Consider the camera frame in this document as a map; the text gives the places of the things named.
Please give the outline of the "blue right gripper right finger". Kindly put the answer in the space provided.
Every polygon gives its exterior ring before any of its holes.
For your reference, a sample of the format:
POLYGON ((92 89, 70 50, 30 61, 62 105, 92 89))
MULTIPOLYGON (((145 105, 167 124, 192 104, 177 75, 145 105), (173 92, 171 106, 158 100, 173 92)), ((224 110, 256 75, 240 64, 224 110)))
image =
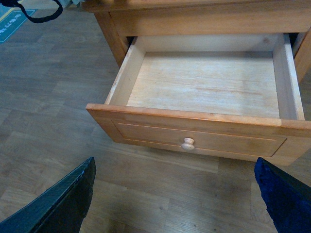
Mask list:
POLYGON ((261 197, 279 233, 311 231, 311 188, 263 158, 254 167, 261 197))

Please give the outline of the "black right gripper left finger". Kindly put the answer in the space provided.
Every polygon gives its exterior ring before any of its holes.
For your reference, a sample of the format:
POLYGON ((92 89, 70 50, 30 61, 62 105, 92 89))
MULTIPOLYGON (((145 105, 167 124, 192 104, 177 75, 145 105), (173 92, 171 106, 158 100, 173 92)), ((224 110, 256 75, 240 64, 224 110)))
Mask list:
POLYGON ((0 223, 2 233, 78 233, 93 197, 94 157, 0 223))

